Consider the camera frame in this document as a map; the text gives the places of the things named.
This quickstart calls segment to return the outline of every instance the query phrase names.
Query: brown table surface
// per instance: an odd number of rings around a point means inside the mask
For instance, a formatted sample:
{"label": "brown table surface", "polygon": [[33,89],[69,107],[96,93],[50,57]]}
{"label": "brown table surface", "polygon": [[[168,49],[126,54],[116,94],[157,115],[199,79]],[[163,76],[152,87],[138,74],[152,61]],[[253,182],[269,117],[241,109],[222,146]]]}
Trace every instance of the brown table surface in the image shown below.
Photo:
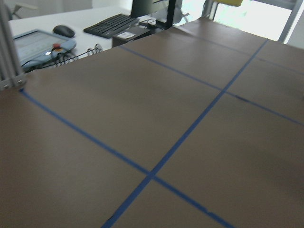
{"label": "brown table surface", "polygon": [[206,19],[0,94],[1,228],[303,228],[304,51]]}

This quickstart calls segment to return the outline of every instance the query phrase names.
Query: tablet device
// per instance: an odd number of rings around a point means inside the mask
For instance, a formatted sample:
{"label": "tablet device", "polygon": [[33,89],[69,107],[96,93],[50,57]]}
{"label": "tablet device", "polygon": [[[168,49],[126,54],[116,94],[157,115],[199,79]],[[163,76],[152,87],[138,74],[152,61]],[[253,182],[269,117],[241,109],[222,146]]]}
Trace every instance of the tablet device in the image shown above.
{"label": "tablet device", "polygon": [[[76,46],[76,42],[70,38],[38,29],[14,36],[13,39],[23,68],[47,63],[58,53],[68,52]],[[60,44],[62,49],[51,54],[53,44]]]}

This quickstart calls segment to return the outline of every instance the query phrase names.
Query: white desk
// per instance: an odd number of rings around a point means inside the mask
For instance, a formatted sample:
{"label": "white desk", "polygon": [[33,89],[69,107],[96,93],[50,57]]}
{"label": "white desk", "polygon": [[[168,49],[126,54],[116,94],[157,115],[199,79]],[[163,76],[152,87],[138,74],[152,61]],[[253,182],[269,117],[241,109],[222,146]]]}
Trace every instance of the white desk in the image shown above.
{"label": "white desk", "polygon": [[52,32],[56,25],[67,25],[75,31],[74,39],[77,46],[74,49],[74,53],[79,55],[87,51],[88,48],[94,48],[97,43],[99,43],[104,50],[112,47],[112,39],[105,39],[84,33],[83,29],[119,13],[129,15],[130,11],[120,7],[103,7],[12,20],[9,24],[13,36],[33,29]]}

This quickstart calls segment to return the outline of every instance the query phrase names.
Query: device screen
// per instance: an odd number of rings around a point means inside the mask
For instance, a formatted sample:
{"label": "device screen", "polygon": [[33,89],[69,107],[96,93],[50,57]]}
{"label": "device screen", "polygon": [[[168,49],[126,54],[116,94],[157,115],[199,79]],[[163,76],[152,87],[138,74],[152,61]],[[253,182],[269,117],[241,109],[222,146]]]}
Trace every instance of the device screen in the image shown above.
{"label": "device screen", "polygon": [[26,34],[22,37],[14,39],[14,41],[20,62],[41,53],[49,55],[49,50],[53,48],[53,44],[62,44],[66,42],[64,39],[39,31]]}

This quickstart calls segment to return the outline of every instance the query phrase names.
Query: yellow object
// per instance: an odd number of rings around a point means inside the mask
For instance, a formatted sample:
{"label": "yellow object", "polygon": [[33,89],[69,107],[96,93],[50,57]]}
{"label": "yellow object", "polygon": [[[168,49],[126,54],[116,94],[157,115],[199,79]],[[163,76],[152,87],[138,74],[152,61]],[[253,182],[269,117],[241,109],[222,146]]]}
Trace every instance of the yellow object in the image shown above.
{"label": "yellow object", "polygon": [[223,3],[230,6],[240,6],[243,0],[216,0],[218,3]]}

